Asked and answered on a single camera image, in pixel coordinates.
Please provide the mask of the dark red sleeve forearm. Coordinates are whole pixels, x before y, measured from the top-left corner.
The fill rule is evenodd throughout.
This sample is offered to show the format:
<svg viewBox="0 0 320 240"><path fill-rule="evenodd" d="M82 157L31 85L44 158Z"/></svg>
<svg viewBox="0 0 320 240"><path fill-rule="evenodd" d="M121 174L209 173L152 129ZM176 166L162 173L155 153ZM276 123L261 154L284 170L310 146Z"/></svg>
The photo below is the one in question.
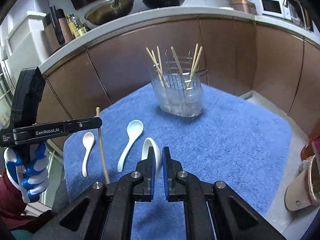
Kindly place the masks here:
<svg viewBox="0 0 320 240"><path fill-rule="evenodd" d="M6 170L1 175L1 239L31 239L55 214L48 210L38 217L23 215L26 204L9 180Z"/></svg>

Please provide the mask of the blue white gloved left hand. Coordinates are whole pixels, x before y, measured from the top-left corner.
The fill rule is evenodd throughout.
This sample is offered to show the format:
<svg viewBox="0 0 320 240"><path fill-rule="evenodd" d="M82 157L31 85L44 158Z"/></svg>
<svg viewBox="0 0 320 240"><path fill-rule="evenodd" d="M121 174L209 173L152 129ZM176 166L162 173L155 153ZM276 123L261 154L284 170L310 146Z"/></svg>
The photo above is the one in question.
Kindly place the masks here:
<svg viewBox="0 0 320 240"><path fill-rule="evenodd" d="M23 163L22 152L13 148L4 151L5 168L12 185L20 191L25 204L37 202L49 185L47 146L45 142L28 147L30 161Z"/></svg>

